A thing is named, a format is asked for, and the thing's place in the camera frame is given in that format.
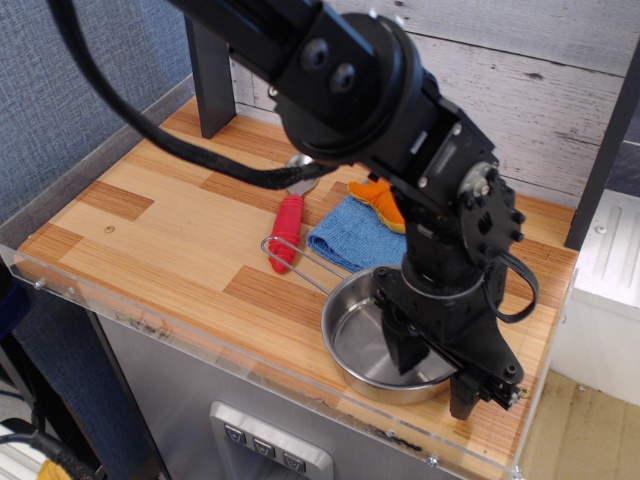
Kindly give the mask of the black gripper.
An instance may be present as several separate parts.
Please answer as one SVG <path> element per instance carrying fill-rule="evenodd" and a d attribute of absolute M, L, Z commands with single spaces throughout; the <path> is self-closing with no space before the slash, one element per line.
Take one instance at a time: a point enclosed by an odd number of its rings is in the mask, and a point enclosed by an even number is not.
<path fill-rule="evenodd" d="M 401 268 L 384 266 L 373 270 L 372 280 L 400 375 L 435 352 L 454 369 L 450 413 L 458 420 L 467 420 L 479 400 L 506 410 L 519 402 L 524 370 L 499 330 L 481 274 L 451 288 L 430 279 L 415 287 Z"/>

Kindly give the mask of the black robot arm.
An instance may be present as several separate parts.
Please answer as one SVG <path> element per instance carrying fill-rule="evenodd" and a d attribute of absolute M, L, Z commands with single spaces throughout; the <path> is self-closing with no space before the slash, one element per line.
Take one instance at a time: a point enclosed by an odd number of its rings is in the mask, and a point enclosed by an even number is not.
<path fill-rule="evenodd" d="M 439 91 L 393 20 L 322 1 L 182 1 L 230 55 L 276 91 L 291 143 L 325 165 L 359 163 L 390 183 L 406 222 L 398 267 L 372 272 L 400 372 L 435 352 L 452 365 L 450 411 L 511 407 L 524 372 L 499 331 L 523 215 L 491 141 Z"/>

